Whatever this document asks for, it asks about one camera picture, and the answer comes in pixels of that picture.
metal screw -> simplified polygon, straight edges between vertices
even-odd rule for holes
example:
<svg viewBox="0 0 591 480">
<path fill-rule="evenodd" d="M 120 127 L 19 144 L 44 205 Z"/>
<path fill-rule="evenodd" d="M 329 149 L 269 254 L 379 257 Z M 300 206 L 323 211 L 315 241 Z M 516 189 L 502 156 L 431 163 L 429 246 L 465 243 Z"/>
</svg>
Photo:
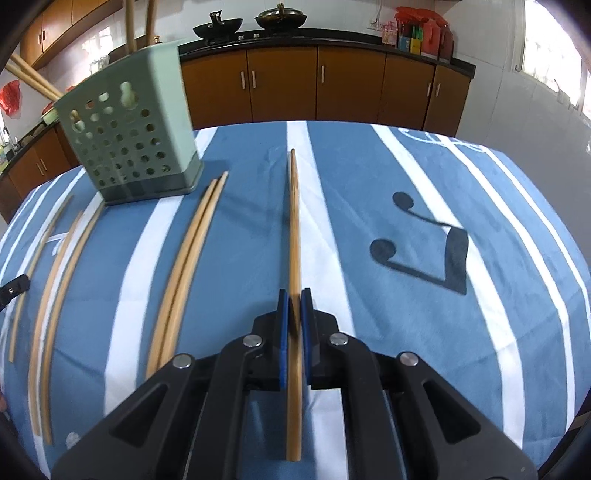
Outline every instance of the metal screw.
<svg viewBox="0 0 591 480">
<path fill-rule="evenodd" d="M 418 365 L 418 357 L 412 352 L 403 352 L 400 355 L 400 363 L 407 367 L 414 367 Z"/>
<path fill-rule="evenodd" d="M 334 346 L 343 346 L 349 343 L 349 337 L 347 337 L 344 333 L 333 333 L 330 336 L 330 343 Z"/>
<path fill-rule="evenodd" d="M 246 335 L 242 339 L 242 343 L 244 344 L 244 346 L 247 346 L 248 348 L 254 348 L 262 344 L 262 338 L 258 335 L 255 335 L 254 333 L 251 333 L 250 335 Z"/>
<path fill-rule="evenodd" d="M 183 369 L 191 366 L 191 357 L 186 353 L 180 353 L 173 358 L 173 365 L 176 368 Z"/>
</svg>

blue striped tablecloth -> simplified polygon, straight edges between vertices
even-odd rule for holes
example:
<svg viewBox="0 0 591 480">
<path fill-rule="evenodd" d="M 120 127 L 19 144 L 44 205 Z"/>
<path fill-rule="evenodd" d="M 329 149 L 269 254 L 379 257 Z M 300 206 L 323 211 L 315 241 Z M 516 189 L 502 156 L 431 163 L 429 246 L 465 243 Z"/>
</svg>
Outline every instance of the blue striped tablecloth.
<svg viewBox="0 0 591 480">
<path fill-rule="evenodd" d="M 0 242 L 5 283 L 27 270 L 43 230 L 73 195 L 31 279 L 14 363 L 7 336 L 16 302 L 0 313 L 0 384 L 22 444 L 44 472 L 143 382 L 168 275 L 204 187 L 223 170 L 228 182 L 177 351 L 219 352 L 274 310 L 288 284 L 291 148 L 302 283 L 316 307 L 376 352 L 417 352 L 536 464 L 547 458 L 591 385 L 591 281 L 573 238 L 510 159 L 441 135 L 353 123 L 236 125 L 201 130 L 195 142 L 206 166 L 194 193 L 106 208 L 82 252 L 51 364 L 53 445 L 31 430 L 31 337 L 61 240 L 76 215 L 84 211 L 85 224 L 101 200 L 85 171 L 31 192 Z M 446 279 L 450 230 L 467 237 L 464 282 L 462 272 L 454 273 L 459 283 Z M 251 395 L 243 478 L 346 478 L 339 393 L 307 393 L 299 463 L 282 460 L 281 396 Z"/>
</svg>

musical note print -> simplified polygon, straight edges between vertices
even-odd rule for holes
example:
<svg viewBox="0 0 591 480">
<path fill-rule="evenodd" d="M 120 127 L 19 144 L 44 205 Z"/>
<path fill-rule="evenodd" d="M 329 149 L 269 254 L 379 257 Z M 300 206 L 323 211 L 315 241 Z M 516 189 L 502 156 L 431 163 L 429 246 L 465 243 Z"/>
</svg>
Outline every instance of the musical note print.
<svg viewBox="0 0 591 480">
<path fill-rule="evenodd" d="M 378 238 L 371 242 L 369 252 L 372 258 L 377 263 L 392 270 L 420 278 L 421 280 L 455 291 L 461 295 L 466 295 L 466 257 L 468 255 L 469 242 L 467 232 L 461 228 L 448 225 L 447 223 L 437 222 L 436 220 L 431 220 L 412 212 L 411 208 L 414 206 L 414 200 L 407 193 L 396 192 L 392 195 L 392 200 L 394 201 L 394 205 L 408 215 L 432 225 L 449 227 L 444 255 L 445 278 L 437 278 L 415 268 L 392 261 L 391 258 L 396 255 L 396 244 L 385 238 Z"/>
</svg>

plastic bag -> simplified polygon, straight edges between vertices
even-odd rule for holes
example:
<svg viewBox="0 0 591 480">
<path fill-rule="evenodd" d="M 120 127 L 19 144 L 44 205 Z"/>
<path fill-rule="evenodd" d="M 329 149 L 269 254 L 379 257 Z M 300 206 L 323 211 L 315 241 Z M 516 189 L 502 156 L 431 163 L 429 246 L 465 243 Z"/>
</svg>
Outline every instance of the plastic bag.
<svg viewBox="0 0 591 480">
<path fill-rule="evenodd" d="M 18 80 L 8 82 L 0 90 L 0 107 L 10 117 L 15 118 L 21 111 L 21 87 Z"/>
</svg>

wooden stick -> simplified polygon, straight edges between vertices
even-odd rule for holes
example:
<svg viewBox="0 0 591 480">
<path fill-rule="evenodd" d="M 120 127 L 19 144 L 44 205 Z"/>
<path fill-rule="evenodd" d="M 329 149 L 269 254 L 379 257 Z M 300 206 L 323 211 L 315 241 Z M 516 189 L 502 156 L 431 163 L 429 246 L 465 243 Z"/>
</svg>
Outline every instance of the wooden stick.
<svg viewBox="0 0 591 480">
<path fill-rule="evenodd" d="M 289 325 L 287 343 L 287 451 L 286 460 L 301 460 L 302 430 L 302 338 L 300 318 L 300 186 L 298 183 L 296 151 L 291 150 L 290 162 L 290 299 L 293 324 Z"/>
<path fill-rule="evenodd" d="M 33 80 L 41 83 L 47 90 L 53 92 L 58 97 L 64 96 L 52 83 L 50 83 L 43 75 L 31 67 L 26 61 L 24 61 L 19 55 L 13 53 L 10 55 L 11 60 L 16 63 L 23 72 L 27 73 Z"/>
<path fill-rule="evenodd" d="M 125 39 L 127 53 L 135 52 L 134 0 L 125 0 Z"/>
<path fill-rule="evenodd" d="M 15 77 L 17 77 L 19 80 L 22 80 L 29 87 L 35 89 L 40 94 L 42 94 L 44 97 L 49 98 L 49 100 L 51 100 L 52 102 L 55 102 L 55 101 L 57 101 L 59 99 L 59 97 L 55 93 L 50 92 L 43 85 L 41 85 L 41 83 L 39 83 L 38 81 L 36 81 L 36 80 L 32 79 L 31 77 L 29 77 L 29 75 L 27 75 L 25 72 L 23 72 L 19 68 L 15 67 L 14 65 L 12 65 L 10 63 L 7 63 L 6 66 L 5 66 L 5 68 L 10 73 L 12 73 Z"/>
<path fill-rule="evenodd" d="M 43 289 L 43 295 L 41 296 L 41 303 L 39 304 L 37 318 L 35 319 L 35 329 L 33 331 L 33 345 L 31 346 L 31 356 L 29 358 L 28 395 L 31 426 L 33 427 L 33 433 L 37 436 L 41 435 L 41 425 L 39 424 L 39 418 L 37 416 L 37 412 L 39 411 L 37 403 L 37 368 L 39 366 L 39 348 L 41 345 L 41 329 L 43 328 L 43 317 L 45 316 L 45 312 L 47 310 L 49 294 L 51 292 L 51 288 L 53 287 L 53 283 L 56 279 L 57 270 L 59 269 L 59 266 L 61 264 L 62 259 L 64 258 L 64 254 L 68 248 L 68 245 L 72 240 L 72 235 L 76 230 L 76 226 L 78 225 L 81 216 L 82 212 L 78 213 L 78 216 L 74 220 L 74 223 L 72 223 L 72 226 L 68 230 L 68 234 L 66 235 L 66 239 L 61 245 L 60 251 L 58 252 L 53 261 L 53 265 L 51 266 L 51 270 L 49 272 L 49 277 L 47 277 L 47 282 L 45 284 L 45 288 Z"/>
<path fill-rule="evenodd" d="M 29 277 L 29 279 L 33 276 L 33 273 L 35 271 L 35 267 L 37 266 L 37 261 L 39 260 L 39 257 L 41 256 L 41 252 L 43 251 L 45 244 L 47 243 L 47 239 L 49 238 L 49 236 L 53 232 L 53 229 L 54 229 L 57 221 L 59 220 L 61 213 L 63 212 L 64 208 L 66 207 L 66 205 L 68 204 L 68 202 L 70 201 L 71 198 L 72 198 L 72 195 L 69 195 L 65 199 L 65 201 L 60 205 L 55 216 L 51 220 L 51 223 L 48 225 L 47 230 L 45 230 L 45 233 L 43 234 L 43 237 L 42 237 L 41 241 L 39 242 L 39 245 L 37 245 L 37 248 L 35 249 L 35 254 L 33 255 L 33 258 L 31 259 L 31 263 L 29 264 L 29 268 L 27 270 L 27 277 Z M 19 297 L 18 297 L 17 309 L 16 309 L 16 312 L 14 315 L 14 323 L 12 324 L 12 332 L 10 335 L 10 347 L 8 348 L 8 361 L 10 363 L 14 363 L 14 351 L 15 351 L 15 348 L 17 345 L 18 325 L 21 321 L 22 306 L 25 303 L 25 296 L 26 295 L 27 295 L 27 292 L 23 293 L 22 295 L 19 295 Z"/>
<path fill-rule="evenodd" d="M 146 45 L 154 45 L 155 43 L 156 6 L 157 0 L 148 0 L 148 11 L 146 12 Z"/>
<path fill-rule="evenodd" d="M 207 187 L 207 190 L 205 191 L 205 194 L 203 195 L 203 198 L 201 199 L 201 202 L 195 211 L 195 215 L 193 215 L 193 220 L 189 224 L 187 233 L 185 233 L 185 237 L 178 251 L 177 258 L 174 261 L 173 270 L 168 278 L 168 284 L 166 285 L 166 290 L 164 291 L 164 297 L 162 299 L 162 303 L 160 304 L 160 311 L 158 312 L 158 319 L 156 320 L 156 327 L 154 328 L 154 334 L 152 336 L 152 345 L 150 346 L 148 365 L 146 367 L 146 379 L 150 378 L 152 375 L 154 375 L 156 370 L 158 370 L 162 345 L 164 342 L 164 335 L 166 333 L 168 318 L 170 317 L 170 310 L 173 305 L 174 297 L 178 290 L 178 282 L 181 278 L 183 267 L 187 262 L 189 248 L 193 243 L 193 239 L 197 233 L 197 228 L 199 227 L 199 223 L 203 218 L 203 212 L 205 211 L 205 207 L 212 196 L 216 183 L 217 179 L 213 179 L 209 184 L 209 187 Z"/>
<path fill-rule="evenodd" d="M 99 219 L 100 213 L 103 211 L 104 207 L 105 204 L 101 203 L 96 209 L 92 218 L 90 219 L 90 222 L 86 224 L 86 227 L 84 228 L 78 243 L 74 247 L 72 256 L 70 257 L 66 270 L 64 271 L 64 275 L 61 278 L 60 286 L 57 289 L 56 300 L 53 303 L 51 316 L 49 317 L 49 322 L 47 324 L 45 345 L 43 347 L 43 361 L 41 363 L 40 397 L 41 431 L 43 432 L 43 439 L 48 445 L 53 444 L 53 434 L 51 431 L 51 412 L 49 406 L 49 380 L 51 372 L 51 359 L 53 358 L 53 347 L 56 342 L 57 322 L 60 318 L 61 307 L 64 304 L 64 298 L 66 297 L 66 292 L 70 286 L 70 281 L 72 280 L 72 275 L 74 274 L 74 269 L 76 268 L 80 254 L 84 250 L 86 241 L 88 240 L 92 229 L 95 227 L 96 221 Z"/>
<path fill-rule="evenodd" d="M 189 254 L 187 256 L 187 262 L 183 267 L 183 272 L 181 273 L 181 278 L 178 282 L 177 294 L 174 297 L 173 305 L 170 311 L 170 318 L 168 319 L 168 325 L 164 335 L 164 343 L 162 345 L 162 353 L 160 355 L 159 368 L 162 368 L 174 356 L 174 351 L 177 347 L 178 333 L 181 328 L 181 322 L 183 320 L 187 296 L 189 295 L 189 289 L 191 287 L 191 281 L 195 273 L 195 267 L 197 266 L 197 261 L 199 260 L 199 255 L 203 249 L 205 237 L 209 231 L 209 225 L 212 222 L 213 212 L 216 209 L 217 202 L 220 198 L 220 195 L 222 194 L 222 189 L 226 183 L 227 177 L 228 172 L 225 171 L 218 180 L 213 190 L 212 197 L 207 203 L 207 207 L 203 213 L 203 219 L 199 224 L 195 238 L 191 243 Z"/>
</svg>

